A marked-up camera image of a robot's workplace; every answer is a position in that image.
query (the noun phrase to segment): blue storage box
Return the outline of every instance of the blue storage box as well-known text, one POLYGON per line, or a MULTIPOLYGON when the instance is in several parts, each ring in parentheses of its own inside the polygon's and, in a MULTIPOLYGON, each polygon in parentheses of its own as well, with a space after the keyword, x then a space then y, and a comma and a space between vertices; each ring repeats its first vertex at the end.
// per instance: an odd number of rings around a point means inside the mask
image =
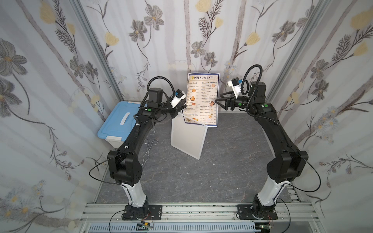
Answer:
POLYGON ((136 121, 134 115, 140 103, 119 102, 97 133, 99 138, 108 141, 114 148, 120 147, 128 137, 136 121))

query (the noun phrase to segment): box handle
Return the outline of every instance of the box handle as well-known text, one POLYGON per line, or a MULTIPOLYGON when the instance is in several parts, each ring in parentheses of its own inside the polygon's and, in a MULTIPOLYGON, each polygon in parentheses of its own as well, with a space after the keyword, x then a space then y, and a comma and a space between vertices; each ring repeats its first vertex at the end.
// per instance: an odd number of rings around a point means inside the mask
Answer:
POLYGON ((124 125, 124 123, 125 123, 125 121, 126 121, 126 119, 127 119, 128 116, 129 116, 129 112, 124 115, 122 121, 120 122, 120 125, 124 125))

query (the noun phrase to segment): black mounting plate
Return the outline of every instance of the black mounting plate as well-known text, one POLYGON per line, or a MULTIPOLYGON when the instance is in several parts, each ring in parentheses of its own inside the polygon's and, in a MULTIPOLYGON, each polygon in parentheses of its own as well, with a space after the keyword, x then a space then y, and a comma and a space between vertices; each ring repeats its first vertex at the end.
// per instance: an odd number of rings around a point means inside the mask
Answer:
MULTIPOLYGON (((237 205, 237 212, 240 220, 258 220, 257 218, 254 218, 253 212, 251 210, 252 205, 237 205)), ((270 212, 269 216, 271 219, 278 219, 277 213, 270 212)), ((264 217, 261 220, 269 220, 269 217, 264 217)))
MULTIPOLYGON (((125 210, 122 214, 123 220, 138 220, 135 215, 130 211, 130 205, 125 207, 125 210)), ((162 205, 149 205, 148 210, 150 211, 150 215, 144 219, 144 221, 156 221, 161 220, 162 218, 162 205)))

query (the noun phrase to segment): gray marble surface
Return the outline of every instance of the gray marble surface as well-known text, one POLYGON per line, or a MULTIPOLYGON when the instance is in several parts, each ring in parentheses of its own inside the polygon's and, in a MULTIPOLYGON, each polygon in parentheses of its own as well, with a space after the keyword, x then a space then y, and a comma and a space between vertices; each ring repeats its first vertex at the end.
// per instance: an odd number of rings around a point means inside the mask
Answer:
MULTIPOLYGON (((158 145, 150 150, 141 185, 150 203, 252 202, 267 179, 273 159, 260 125, 244 113, 219 113, 218 127, 207 130, 199 160, 171 146, 171 117, 156 124, 148 135, 158 145)), ((146 152, 141 147, 140 163, 146 152)), ((105 181, 114 182, 107 174, 105 181)), ((291 201, 285 189, 281 198, 291 201)), ((104 183, 97 203, 128 202, 119 185, 104 183)))

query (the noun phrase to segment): blue lid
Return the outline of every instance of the blue lid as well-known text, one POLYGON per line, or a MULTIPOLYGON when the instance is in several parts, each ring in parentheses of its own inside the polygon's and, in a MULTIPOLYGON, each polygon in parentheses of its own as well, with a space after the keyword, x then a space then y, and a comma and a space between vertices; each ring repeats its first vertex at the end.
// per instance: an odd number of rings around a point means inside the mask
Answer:
POLYGON ((124 142, 135 126, 134 115, 139 111, 139 107, 140 104, 128 103, 127 101, 119 102, 101 126, 97 136, 102 139, 106 139, 107 136, 121 137, 122 142, 124 142), (129 114, 121 125, 126 113, 129 114))

